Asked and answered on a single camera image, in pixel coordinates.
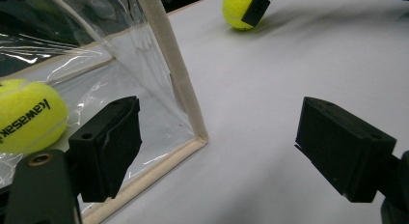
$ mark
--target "clear plastic sheet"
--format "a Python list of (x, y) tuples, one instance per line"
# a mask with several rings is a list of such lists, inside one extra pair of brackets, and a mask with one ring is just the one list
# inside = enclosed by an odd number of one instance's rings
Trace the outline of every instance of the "clear plastic sheet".
[[(0, 79), (54, 87), (68, 106), (68, 138), (110, 101), (140, 100), (143, 144), (125, 180), (195, 134), (137, 0), (0, 0)], [(0, 187), (22, 154), (0, 154)]]

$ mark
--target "screw hole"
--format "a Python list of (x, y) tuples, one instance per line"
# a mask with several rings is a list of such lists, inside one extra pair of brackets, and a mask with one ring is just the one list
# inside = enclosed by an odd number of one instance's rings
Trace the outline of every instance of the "screw hole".
[(30, 166), (40, 166), (52, 159), (52, 154), (38, 154), (28, 161)]
[(91, 133), (86, 133), (81, 136), (83, 139), (91, 139), (93, 135)]

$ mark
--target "yellow tennis ball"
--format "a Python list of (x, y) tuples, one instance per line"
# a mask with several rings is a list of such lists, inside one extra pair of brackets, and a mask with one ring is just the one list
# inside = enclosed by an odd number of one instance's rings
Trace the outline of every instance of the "yellow tennis ball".
[(249, 30), (253, 26), (241, 21), (252, 0), (223, 0), (223, 16), (231, 27), (238, 30)]
[(30, 154), (56, 142), (68, 109), (50, 86), (25, 79), (0, 81), (0, 153)]

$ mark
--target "black plastic bracket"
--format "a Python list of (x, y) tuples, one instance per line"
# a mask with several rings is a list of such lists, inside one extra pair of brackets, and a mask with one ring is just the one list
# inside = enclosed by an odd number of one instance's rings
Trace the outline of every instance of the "black plastic bracket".
[(304, 98), (295, 141), (350, 202), (371, 203), (379, 190), (385, 195), (383, 216), (391, 208), (409, 216), (409, 152), (402, 160), (393, 156), (396, 140), (390, 135), (332, 102)]
[(115, 198), (142, 144), (136, 97), (109, 103), (69, 138), (84, 202)]
[(252, 0), (241, 21), (256, 26), (267, 11), (270, 0)]
[(15, 171), (6, 224), (82, 223), (62, 151), (30, 154)]

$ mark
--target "white table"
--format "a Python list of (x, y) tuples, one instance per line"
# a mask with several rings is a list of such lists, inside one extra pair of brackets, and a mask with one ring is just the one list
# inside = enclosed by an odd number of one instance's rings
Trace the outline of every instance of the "white table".
[(274, 0), (237, 32), (222, 1), (170, 15), (209, 144), (106, 223), (381, 223), (382, 194), (350, 204), (293, 145), (309, 96), (409, 150), (409, 2)]

